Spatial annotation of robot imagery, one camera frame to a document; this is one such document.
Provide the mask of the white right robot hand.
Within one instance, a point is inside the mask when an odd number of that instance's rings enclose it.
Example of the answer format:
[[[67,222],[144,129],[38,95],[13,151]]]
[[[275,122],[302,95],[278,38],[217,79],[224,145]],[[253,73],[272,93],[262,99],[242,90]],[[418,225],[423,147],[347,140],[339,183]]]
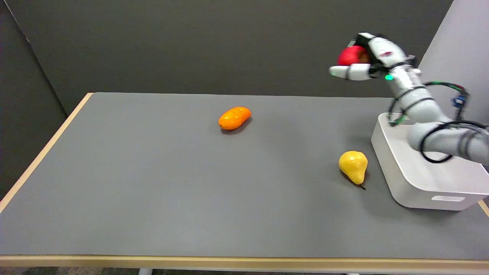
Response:
[[[337,65],[331,66],[329,73],[345,80],[364,81],[407,64],[405,52],[384,35],[360,32],[342,50]]]

